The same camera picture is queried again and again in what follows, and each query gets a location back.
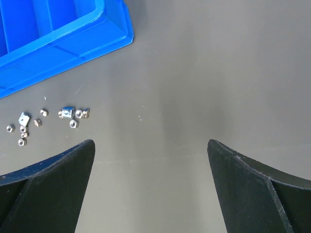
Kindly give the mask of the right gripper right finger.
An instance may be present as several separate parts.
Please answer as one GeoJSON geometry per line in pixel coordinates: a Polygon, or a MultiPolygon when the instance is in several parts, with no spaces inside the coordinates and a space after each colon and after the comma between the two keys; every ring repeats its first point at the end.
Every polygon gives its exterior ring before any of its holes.
{"type": "Polygon", "coordinates": [[[209,164],[229,233],[309,233],[311,182],[211,139],[209,164]]]}

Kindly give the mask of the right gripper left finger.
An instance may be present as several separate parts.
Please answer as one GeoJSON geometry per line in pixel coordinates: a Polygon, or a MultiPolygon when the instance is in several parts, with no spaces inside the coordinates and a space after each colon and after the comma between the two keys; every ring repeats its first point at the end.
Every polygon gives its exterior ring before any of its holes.
{"type": "Polygon", "coordinates": [[[43,161],[0,177],[2,233],[73,233],[95,157],[85,140],[43,161]]]}

